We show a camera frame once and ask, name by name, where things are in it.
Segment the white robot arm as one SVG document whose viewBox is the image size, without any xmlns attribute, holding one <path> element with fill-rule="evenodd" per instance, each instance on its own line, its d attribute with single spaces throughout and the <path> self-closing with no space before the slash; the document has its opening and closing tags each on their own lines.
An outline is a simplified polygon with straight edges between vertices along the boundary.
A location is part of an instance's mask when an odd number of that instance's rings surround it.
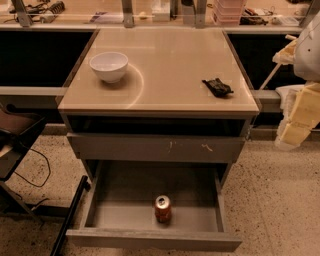
<svg viewBox="0 0 320 256">
<path fill-rule="evenodd" d="M 275 139 L 279 149 L 292 150 L 320 123 L 320 12 L 272 61 L 292 64 L 294 74 L 306 81 L 302 89 L 297 92 L 290 89 L 285 97 L 284 118 Z"/>
</svg>

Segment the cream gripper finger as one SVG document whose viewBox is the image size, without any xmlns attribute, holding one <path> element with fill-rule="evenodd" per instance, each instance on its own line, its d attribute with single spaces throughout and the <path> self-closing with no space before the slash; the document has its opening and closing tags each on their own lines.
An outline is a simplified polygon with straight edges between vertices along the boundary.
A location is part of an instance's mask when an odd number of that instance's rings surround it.
<svg viewBox="0 0 320 256">
<path fill-rule="evenodd" d="M 272 61 L 281 65 L 293 64 L 296 44 L 297 40 L 291 41 L 273 56 Z"/>
<path fill-rule="evenodd" d="M 292 150 L 299 147 L 320 123 L 320 84 L 306 83 L 295 94 L 294 103 L 283 110 L 283 116 L 275 145 L 281 150 Z"/>
</svg>

